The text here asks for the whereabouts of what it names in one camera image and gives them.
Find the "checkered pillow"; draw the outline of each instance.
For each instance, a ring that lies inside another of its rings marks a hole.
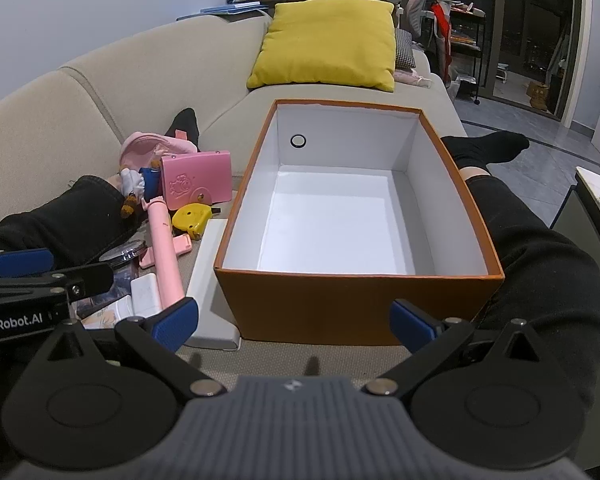
[[[395,68],[396,70],[410,70],[416,68],[411,49],[411,33],[401,28],[395,29]]]

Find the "couch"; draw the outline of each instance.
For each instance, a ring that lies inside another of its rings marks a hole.
[[[248,91],[246,80],[270,22],[197,16],[103,46],[40,76],[0,101],[0,220],[62,193],[83,174],[118,172],[122,141],[165,132],[196,111],[200,149],[230,150],[235,185],[276,98],[321,98],[421,108],[441,136],[465,136],[440,78],[414,52],[431,88],[395,92],[322,84]],[[180,259],[185,288],[195,251]],[[402,347],[314,347],[245,341],[237,352],[183,348],[183,358],[233,386],[242,374],[341,374],[358,385],[407,355]]]

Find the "pink plastic object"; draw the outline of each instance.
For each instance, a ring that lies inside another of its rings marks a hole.
[[[164,153],[181,155],[183,153],[197,153],[198,149],[193,142],[180,137],[166,137],[158,134],[144,134],[136,132],[131,134],[120,149],[120,166],[130,170],[139,171],[148,168],[154,158],[159,158]]]
[[[149,216],[149,229],[154,248],[155,273],[158,277],[158,291],[162,308],[167,308],[184,298],[182,280],[176,251],[171,235],[171,218],[166,202],[156,197],[149,203],[142,199],[142,207]]]
[[[189,253],[192,248],[191,238],[187,233],[173,238],[173,249],[176,251],[176,256]],[[154,248],[149,247],[140,258],[140,268],[148,269],[155,265]]]
[[[228,202],[231,192],[229,152],[200,152],[162,158],[162,196],[171,211],[194,202]]]

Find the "red cloth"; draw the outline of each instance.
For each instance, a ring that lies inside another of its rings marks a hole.
[[[436,15],[438,28],[445,39],[445,63],[442,81],[446,84],[449,79],[449,66],[451,65],[451,24],[446,20],[445,11],[440,4],[433,4],[431,10]]]

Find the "black sock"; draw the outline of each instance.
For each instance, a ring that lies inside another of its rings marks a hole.
[[[196,113],[192,108],[185,108],[171,123],[170,128],[164,135],[167,137],[175,137],[176,130],[181,130],[187,133],[187,140],[193,142],[196,146],[198,145],[198,122],[196,121]]]
[[[468,167],[486,170],[487,164],[510,162],[529,147],[524,135],[507,130],[483,137],[442,137],[442,142],[459,170]]]

